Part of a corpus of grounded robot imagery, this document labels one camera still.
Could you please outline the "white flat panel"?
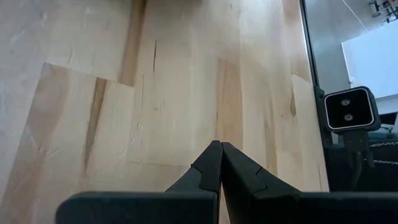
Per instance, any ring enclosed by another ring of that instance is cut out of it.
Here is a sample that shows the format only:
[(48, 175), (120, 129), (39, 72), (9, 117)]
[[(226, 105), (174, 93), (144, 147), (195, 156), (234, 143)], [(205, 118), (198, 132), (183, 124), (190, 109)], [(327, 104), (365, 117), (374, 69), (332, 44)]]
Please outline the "white flat panel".
[(351, 87), (366, 86), (376, 98), (398, 95), (398, 21), (342, 43)]

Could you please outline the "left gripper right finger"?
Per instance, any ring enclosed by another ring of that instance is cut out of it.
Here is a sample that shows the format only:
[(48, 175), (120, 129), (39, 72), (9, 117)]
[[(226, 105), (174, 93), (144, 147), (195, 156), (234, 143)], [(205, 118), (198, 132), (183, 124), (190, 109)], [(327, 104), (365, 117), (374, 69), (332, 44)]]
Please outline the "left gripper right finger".
[(231, 224), (398, 224), (398, 193), (301, 192), (231, 143), (221, 145)]

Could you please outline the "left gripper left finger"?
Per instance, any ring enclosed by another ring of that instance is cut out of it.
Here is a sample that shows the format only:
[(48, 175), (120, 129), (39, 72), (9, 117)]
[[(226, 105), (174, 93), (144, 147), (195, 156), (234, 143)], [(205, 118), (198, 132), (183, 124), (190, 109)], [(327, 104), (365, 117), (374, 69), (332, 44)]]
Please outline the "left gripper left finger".
[(212, 141), (189, 170), (164, 192), (72, 195), (55, 213), (56, 224), (218, 224), (223, 147)]

